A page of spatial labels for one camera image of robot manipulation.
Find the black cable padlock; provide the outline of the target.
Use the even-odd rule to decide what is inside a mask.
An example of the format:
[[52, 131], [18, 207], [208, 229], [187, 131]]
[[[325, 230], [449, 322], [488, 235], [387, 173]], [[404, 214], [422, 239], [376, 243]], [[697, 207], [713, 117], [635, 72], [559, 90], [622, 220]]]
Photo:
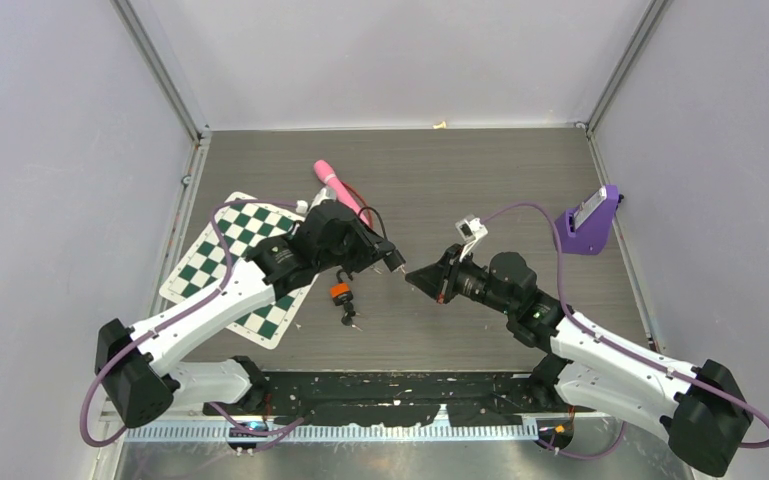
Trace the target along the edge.
[[[378, 222], [378, 226], [380, 227], [380, 233], [378, 234], [378, 236], [380, 237], [380, 239], [387, 239], [387, 240], [389, 240], [389, 236], [388, 236], [387, 230], [386, 230], [386, 224], [385, 224], [385, 222], [383, 220], [383, 217], [381, 216], [380, 212], [377, 209], [375, 209], [374, 207], [372, 207], [372, 206], [366, 207], [366, 210], [368, 210], [373, 215], [373, 217], [377, 220], [377, 222]], [[395, 272], [398, 272], [398, 273], [401, 273], [401, 274], [405, 274], [406, 273], [405, 264], [406, 264], [406, 260], [404, 258], [404, 271], [395, 271]]]

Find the orange black padlock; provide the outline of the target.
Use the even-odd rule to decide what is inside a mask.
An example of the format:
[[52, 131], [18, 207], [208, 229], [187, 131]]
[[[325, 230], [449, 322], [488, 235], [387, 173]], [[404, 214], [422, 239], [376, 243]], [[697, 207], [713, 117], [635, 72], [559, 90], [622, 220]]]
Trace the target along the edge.
[[330, 296], [335, 306], [344, 306], [351, 303], [354, 299], [353, 292], [347, 282], [352, 280], [353, 275], [340, 269], [335, 274], [336, 284], [330, 288]]

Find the black headed keys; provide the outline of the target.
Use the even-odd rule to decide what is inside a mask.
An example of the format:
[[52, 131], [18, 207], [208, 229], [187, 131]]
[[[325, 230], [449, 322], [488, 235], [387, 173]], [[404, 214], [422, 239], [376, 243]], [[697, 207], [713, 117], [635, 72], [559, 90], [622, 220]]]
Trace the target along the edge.
[[361, 328], [356, 325], [354, 319], [357, 316], [358, 312], [356, 311], [355, 306], [352, 302], [346, 302], [342, 305], [343, 308], [343, 315], [341, 317], [341, 323], [344, 326], [353, 328], [355, 330], [361, 331]]

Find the red cable padlock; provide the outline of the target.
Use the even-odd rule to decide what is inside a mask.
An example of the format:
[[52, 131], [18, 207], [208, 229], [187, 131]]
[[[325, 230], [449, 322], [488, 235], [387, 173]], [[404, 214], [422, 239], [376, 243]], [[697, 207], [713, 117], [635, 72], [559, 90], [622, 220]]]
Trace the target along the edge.
[[366, 210], [366, 207], [368, 207], [366, 200], [348, 183], [342, 181], [341, 184], [346, 190], [349, 198], [355, 204], [354, 210], [360, 215], [360, 217], [368, 226], [373, 227], [374, 218], [373, 215], [368, 210]]

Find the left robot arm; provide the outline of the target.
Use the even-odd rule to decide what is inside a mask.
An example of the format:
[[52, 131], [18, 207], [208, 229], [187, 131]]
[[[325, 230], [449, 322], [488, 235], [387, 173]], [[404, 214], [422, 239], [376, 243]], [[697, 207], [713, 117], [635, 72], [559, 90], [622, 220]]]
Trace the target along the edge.
[[90, 389], [103, 389], [126, 428], [145, 426], [184, 404], [219, 402], [244, 414], [258, 412], [267, 389], [252, 361], [187, 363], [185, 357], [322, 272], [356, 274], [378, 262], [396, 271], [405, 263], [392, 241], [336, 200], [314, 206], [288, 232], [258, 241], [238, 259], [223, 253], [223, 276], [184, 301], [130, 326], [114, 318], [100, 327]]

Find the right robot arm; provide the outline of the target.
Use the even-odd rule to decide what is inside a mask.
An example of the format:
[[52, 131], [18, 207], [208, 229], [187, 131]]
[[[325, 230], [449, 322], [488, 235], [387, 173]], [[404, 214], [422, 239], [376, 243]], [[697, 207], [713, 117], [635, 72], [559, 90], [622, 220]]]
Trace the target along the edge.
[[537, 406], [606, 413], [664, 441], [690, 467], [726, 474], [754, 419], [726, 366], [672, 359], [598, 326], [541, 290], [516, 252], [479, 266], [460, 250], [452, 245], [405, 279], [439, 304], [462, 296], [504, 314], [517, 341], [545, 352], [530, 385]]

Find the pink toy microphone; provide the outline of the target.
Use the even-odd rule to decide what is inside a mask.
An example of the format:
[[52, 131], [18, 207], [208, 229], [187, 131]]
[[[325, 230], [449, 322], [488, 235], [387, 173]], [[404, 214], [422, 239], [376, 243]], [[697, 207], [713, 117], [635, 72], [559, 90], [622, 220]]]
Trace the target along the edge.
[[354, 208], [355, 204], [349, 198], [346, 190], [341, 184], [341, 180], [338, 178], [333, 167], [324, 159], [317, 160], [313, 165], [314, 174], [322, 183], [322, 187], [331, 187], [336, 193], [340, 203], [350, 208], [355, 214], [358, 214]]

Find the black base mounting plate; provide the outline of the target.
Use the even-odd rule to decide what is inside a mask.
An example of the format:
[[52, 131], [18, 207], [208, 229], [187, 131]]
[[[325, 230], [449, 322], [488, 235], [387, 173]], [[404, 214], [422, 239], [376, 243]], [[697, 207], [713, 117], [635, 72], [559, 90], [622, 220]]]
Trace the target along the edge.
[[225, 405], [234, 416], [271, 417], [280, 425], [303, 418], [307, 426], [427, 426], [444, 413], [450, 424], [506, 426], [522, 415], [554, 414], [571, 407], [524, 372], [272, 371], [259, 402]]

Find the green white chessboard mat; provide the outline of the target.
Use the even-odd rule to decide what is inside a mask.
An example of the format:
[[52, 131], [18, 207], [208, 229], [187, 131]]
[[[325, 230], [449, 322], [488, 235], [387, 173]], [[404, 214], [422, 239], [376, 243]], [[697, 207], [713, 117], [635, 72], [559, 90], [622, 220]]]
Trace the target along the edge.
[[[265, 203], [226, 207], [216, 215], [233, 260], [238, 260], [259, 241], [288, 232], [301, 219], [297, 213]], [[211, 226], [206, 226], [161, 284], [159, 296], [178, 304], [219, 281], [225, 270], [225, 256], [218, 236]], [[309, 286], [294, 290], [274, 303], [240, 317], [227, 329], [265, 349], [274, 350], [293, 324], [310, 290]]]

